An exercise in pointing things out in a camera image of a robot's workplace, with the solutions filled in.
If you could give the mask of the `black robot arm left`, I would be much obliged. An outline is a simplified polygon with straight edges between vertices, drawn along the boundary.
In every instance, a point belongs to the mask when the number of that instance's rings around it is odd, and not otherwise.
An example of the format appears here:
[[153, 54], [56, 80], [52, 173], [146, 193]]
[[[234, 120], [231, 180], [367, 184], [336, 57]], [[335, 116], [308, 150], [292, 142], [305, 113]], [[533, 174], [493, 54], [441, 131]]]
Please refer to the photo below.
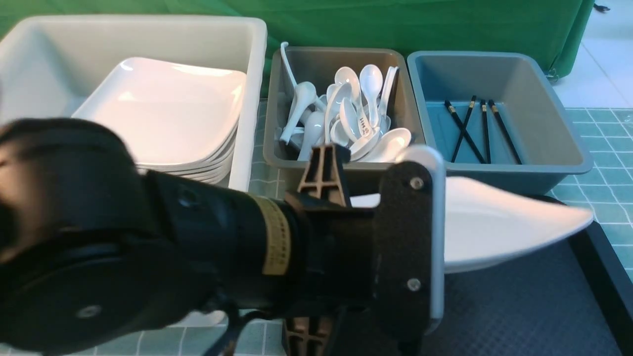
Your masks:
[[316, 146], [283, 200], [163, 172], [138, 172], [124, 142], [81, 119], [19, 119], [1, 129], [1, 342], [44, 356], [90, 349], [222, 311], [204, 352], [232, 356], [253, 320], [369, 311], [403, 356], [445, 311], [446, 175], [436, 150], [405, 149], [380, 200], [353, 207], [350, 151]]

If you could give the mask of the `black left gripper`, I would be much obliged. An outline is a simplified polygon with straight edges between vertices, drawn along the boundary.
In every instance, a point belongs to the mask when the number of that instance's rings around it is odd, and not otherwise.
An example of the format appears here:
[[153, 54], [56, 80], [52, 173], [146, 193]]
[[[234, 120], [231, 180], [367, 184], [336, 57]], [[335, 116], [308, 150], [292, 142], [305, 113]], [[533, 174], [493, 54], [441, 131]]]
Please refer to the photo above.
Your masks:
[[[351, 152], [339, 144], [312, 148], [298, 189], [285, 201], [299, 233], [292, 246], [306, 269], [298, 300], [283, 320], [288, 356], [418, 356], [423, 339], [445, 311], [445, 274], [387, 278], [373, 268], [371, 249], [359, 247], [343, 224], [357, 215], [345, 176]], [[387, 178], [420, 174], [446, 180], [441, 154], [410, 146], [383, 172]]]

